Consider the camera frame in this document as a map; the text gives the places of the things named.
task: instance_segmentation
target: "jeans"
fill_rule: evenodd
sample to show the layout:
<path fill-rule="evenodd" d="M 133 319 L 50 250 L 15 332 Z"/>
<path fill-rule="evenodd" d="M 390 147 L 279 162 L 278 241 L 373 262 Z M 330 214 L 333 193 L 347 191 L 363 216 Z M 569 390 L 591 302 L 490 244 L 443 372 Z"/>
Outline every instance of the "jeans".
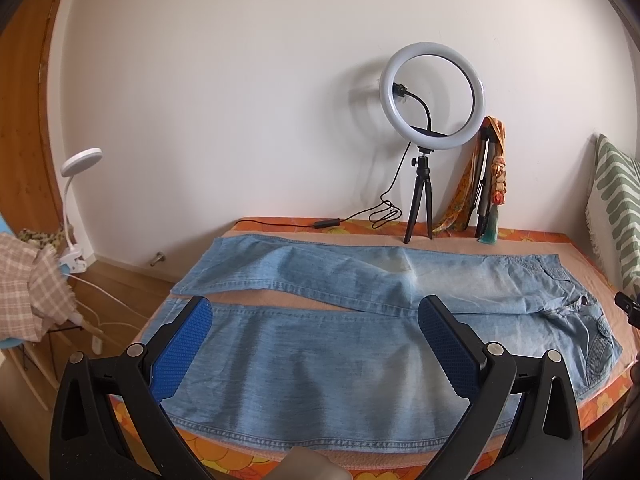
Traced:
<path fill-rule="evenodd" d="M 219 238 L 177 295 L 269 288 L 348 308 L 213 304 L 214 320 L 177 393 L 175 424 L 242 446 L 426 452 L 466 410 L 417 325 L 437 294 L 485 342 L 564 356 L 577 400 L 620 355 L 598 301 L 557 256 L 468 256 L 331 246 L 260 235 Z M 186 300 L 169 298 L 143 340 Z M 504 433 L 511 396 L 495 433 Z"/>

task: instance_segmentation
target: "green tassel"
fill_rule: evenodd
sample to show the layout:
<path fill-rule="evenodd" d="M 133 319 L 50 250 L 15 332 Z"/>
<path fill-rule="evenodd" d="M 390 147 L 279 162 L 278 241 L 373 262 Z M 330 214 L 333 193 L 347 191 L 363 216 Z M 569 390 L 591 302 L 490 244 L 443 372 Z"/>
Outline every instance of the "green tassel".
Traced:
<path fill-rule="evenodd" d="M 484 234 L 478 238 L 481 244 L 495 244 L 498 239 L 498 206 L 492 205 Z"/>

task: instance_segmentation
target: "green striped pillow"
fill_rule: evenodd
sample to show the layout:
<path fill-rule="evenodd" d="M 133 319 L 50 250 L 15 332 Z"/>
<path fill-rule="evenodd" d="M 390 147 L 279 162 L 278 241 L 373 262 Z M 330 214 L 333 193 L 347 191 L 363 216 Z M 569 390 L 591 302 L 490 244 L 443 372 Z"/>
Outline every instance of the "green striped pillow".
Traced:
<path fill-rule="evenodd" d="M 609 279 L 622 285 L 627 294 L 636 296 L 640 293 L 640 163 L 620 152 L 602 135 L 596 145 L 595 169 L 587 208 L 591 237 L 601 257 L 606 256 L 604 253 L 617 256 L 618 268 L 610 272 L 617 271 L 618 276 L 608 276 Z M 595 218 L 598 213 L 602 217 L 600 222 Z M 608 240 L 603 233 L 595 232 L 597 224 L 606 229 Z M 605 250 L 603 245 L 607 242 L 612 246 Z"/>

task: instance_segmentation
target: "blue gripper pad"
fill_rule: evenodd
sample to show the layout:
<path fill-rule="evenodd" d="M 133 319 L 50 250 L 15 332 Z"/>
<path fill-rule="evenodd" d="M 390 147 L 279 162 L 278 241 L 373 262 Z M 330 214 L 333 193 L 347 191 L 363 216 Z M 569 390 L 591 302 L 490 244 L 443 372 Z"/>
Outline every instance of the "blue gripper pad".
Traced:
<path fill-rule="evenodd" d="M 423 298 L 418 307 L 418 326 L 456 394 L 473 402 L 480 391 L 479 365 L 450 325 L 458 322 L 447 314 L 449 322 L 428 297 Z"/>
<path fill-rule="evenodd" d="M 202 298 L 153 364 L 149 390 L 156 402 L 174 396 L 212 322 L 211 304 Z"/>

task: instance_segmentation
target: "beige plaid blanket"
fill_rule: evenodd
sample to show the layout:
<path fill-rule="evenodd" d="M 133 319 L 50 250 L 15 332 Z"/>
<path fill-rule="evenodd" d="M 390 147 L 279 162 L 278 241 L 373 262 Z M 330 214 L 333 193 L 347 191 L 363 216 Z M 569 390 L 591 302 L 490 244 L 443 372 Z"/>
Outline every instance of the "beige plaid blanket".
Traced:
<path fill-rule="evenodd" d="M 55 249 L 38 249 L 0 233 L 0 340 L 39 341 L 75 309 Z"/>

